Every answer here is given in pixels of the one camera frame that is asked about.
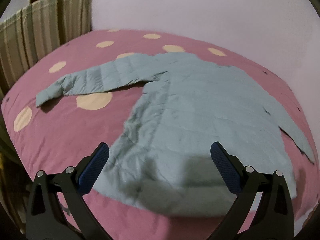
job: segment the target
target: silver screw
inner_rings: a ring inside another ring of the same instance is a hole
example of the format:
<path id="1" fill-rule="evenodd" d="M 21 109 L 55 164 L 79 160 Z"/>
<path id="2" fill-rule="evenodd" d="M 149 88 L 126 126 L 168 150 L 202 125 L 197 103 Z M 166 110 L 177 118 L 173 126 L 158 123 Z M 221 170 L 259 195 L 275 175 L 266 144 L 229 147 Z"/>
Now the silver screw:
<path id="1" fill-rule="evenodd" d="M 245 170 L 250 173 L 254 172 L 254 169 L 251 166 L 247 166 Z"/>
<path id="2" fill-rule="evenodd" d="M 276 174 L 281 177 L 283 175 L 283 173 L 281 171 L 276 171 Z"/>
<path id="3" fill-rule="evenodd" d="M 43 171 L 38 171 L 38 172 L 37 172 L 37 177 L 41 177 L 43 174 L 44 174 Z"/>
<path id="4" fill-rule="evenodd" d="M 74 170 L 75 170 L 75 168 L 70 166 L 70 167 L 66 168 L 66 173 L 71 173 Z"/>

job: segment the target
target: yellow polka dot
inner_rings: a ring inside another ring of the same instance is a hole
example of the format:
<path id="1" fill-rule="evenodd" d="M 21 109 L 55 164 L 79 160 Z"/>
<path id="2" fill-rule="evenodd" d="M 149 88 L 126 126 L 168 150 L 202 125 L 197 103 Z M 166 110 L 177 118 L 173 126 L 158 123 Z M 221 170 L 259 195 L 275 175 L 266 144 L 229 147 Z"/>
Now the yellow polka dot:
<path id="1" fill-rule="evenodd" d="M 133 55 L 133 54 L 134 54 L 133 52 L 123 53 L 123 54 L 120 54 L 120 55 L 117 57 L 117 59 L 118 59 L 118 58 L 122 58 L 122 57 L 128 57 L 128 56 L 131 56 L 131 55 Z"/>
<path id="2" fill-rule="evenodd" d="M 76 102 L 79 108 L 85 110 L 98 110 L 105 107 L 110 103 L 112 99 L 112 93 L 92 93 L 89 95 L 77 96 Z"/>
<path id="3" fill-rule="evenodd" d="M 58 63 L 54 64 L 51 68 L 49 68 L 49 73 L 55 73 L 62 69 L 67 62 L 65 61 L 59 61 Z"/>
<path id="4" fill-rule="evenodd" d="M 185 52 L 183 47 L 178 45 L 164 45 L 162 49 L 164 49 L 166 52 Z"/>
<path id="5" fill-rule="evenodd" d="M 118 32 L 120 29 L 110 29 L 108 30 L 107 32 L 108 33 L 115 33 L 115 32 Z"/>
<path id="6" fill-rule="evenodd" d="M 103 41 L 103 42 L 98 43 L 96 45 L 96 47 L 97 48 L 105 48 L 105 47 L 111 46 L 114 43 L 115 43 L 114 41 Z"/>
<path id="7" fill-rule="evenodd" d="M 143 35 L 143 37 L 146 39 L 156 40 L 161 38 L 161 35 L 155 34 L 155 33 L 149 33 L 149 34 Z"/>
<path id="8" fill-rule="evenodd" d="M 25 107 L 22 111 L 17 115 L 16 119 L 13 121 L 13 129 L 15 132 L 22 130 L 24 127 L 28 125 L 32 117 L 32 111 L 30 107 Z"/>
<path id="9" fill-rule="evenodd" d="M 218 49 L 209 48 L 208 51 L 210 51 L 214 55 L 218 55 L 218 56 L 221 56 L 221 57 L 225 57 L 226 56 L 226 54 L 223 51 L 218 50 Z"/>

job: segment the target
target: striped headboard cover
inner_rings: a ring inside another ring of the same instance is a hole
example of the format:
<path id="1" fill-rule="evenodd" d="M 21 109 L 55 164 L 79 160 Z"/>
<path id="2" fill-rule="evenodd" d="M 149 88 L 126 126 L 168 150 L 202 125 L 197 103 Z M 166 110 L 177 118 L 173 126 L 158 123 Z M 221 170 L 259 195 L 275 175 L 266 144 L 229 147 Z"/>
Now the striped headboard cover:
<path id="1" fill-rule="evenodd" d="M 92 0 L 38 0 L 0 23 L 0 100 L 35 63 L 91 30 Z"/>

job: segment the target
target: blue textured pad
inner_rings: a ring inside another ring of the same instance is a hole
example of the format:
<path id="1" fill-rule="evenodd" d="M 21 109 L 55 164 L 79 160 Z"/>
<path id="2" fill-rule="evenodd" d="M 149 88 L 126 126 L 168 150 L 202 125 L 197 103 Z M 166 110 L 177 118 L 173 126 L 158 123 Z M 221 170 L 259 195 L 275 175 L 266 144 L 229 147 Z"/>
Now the blue textured pad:
<path id="1" fill-rule="evenodd" d="M 210 153 L 229 191 L 234 194 L 241 193 L 241 177 L 217 142 L 211 145 Z"/>
<path id="2" fill-rule="evenodd" d="M 90 192 L 108 158 L 109 147 L 106 143 L 103 143 L 79 176 L 78 193 L 80 195 L 85 195 Z"/>

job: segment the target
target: bed sheet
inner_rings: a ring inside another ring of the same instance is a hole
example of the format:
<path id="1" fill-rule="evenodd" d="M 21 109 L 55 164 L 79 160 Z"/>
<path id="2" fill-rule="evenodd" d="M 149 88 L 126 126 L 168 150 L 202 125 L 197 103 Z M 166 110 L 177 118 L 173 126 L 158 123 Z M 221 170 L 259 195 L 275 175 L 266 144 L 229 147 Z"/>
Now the bed sheet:
<path id="1" fill-rule="evenodd" d="M 42 108 L 35 107 L 38 92 L 65 74 L 119 57 L 166 52 L 190 52 L 202 60 L 239 67 L 284 106 L 304 132 L 316 159 L 312 164 L 291 138 L 282 133 L 297 183 L 297 198 L 293 200 L 295 219 L 313 208 L 319 199 L 318 156 L 303 110 L 286 83 L 236 53 L 203 41 L 159 32 L 112 29 L 88 33 L 44 57 L 18 80 L 3 100 L 2 113 L 10 138 L 31 178 L 40 169 L 49 174 L 76 165 L 101 141 L 112 145 L 141 96 L 143 84 L 109 93 L 63 97 Z M 67 219 L 75 224 L 68 215 L 65 201 L 59 197 Z M 222 219 L 169 218 L 126 206 L 94 190 L 85 195 L 84 200 L 114 239 L 206 239 Z M 252 217 L 250 213 L 242 230 L 248 227 Z"/>

